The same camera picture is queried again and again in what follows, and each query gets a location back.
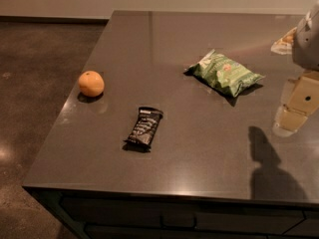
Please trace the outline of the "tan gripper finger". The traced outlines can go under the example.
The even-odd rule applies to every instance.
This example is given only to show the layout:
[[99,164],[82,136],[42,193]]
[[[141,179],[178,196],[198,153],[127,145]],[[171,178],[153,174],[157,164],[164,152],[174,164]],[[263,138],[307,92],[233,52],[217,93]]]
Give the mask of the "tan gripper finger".
[[286,106],[281,106],[275,115],[272,130],[277,136],[288,137],[296,133],[307,120],[307,116],[290,111]]
[[319,108],[319,72],[305,71],[298,79],[288,79],[281,103],[290,111],[312,115]]

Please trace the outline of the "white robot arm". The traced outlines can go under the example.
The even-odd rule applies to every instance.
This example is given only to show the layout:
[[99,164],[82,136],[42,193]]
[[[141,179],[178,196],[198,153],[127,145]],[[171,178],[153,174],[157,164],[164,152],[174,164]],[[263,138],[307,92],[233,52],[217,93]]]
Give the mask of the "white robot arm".
[[287,80],[274,119],[273,132],[287,137],[319,109],[319,2],[272,45],[271,51],[291,55],[293,63],[304,70],[297,79]]

